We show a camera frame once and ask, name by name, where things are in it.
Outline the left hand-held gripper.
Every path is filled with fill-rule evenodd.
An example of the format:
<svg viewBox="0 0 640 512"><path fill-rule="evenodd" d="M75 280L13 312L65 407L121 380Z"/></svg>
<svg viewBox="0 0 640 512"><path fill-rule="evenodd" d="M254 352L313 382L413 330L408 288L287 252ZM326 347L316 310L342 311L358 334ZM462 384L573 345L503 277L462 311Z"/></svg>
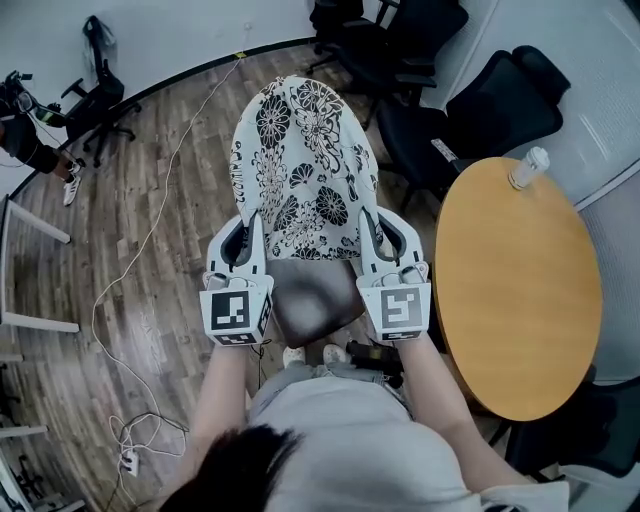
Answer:
<svg viewBox="0 0 640 512"><path fill-rule="evenodd" d="M251 277L226 276L248 262ZM274 280L266 275L264 225L256 212L248 226L236 215L214 235L207 249L205 290L199 294L204 332L216 345L260 345L269 325Z"/></svg>

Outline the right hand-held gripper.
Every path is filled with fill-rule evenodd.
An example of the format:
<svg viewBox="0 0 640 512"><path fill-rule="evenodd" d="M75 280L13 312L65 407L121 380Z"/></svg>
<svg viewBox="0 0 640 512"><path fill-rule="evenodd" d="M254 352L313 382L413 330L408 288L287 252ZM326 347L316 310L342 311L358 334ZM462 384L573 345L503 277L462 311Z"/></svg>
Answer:
<svg viewBox="0 0 640 512"><path fill-rule="evenodd" d="M356 280L374 339L382 344L419 338L429 327L431 282L420 236L414 227L389 209L378 210L383 242L366 209L358 217L361 266ZM383 261L400 270L378 273Z"/></svg>

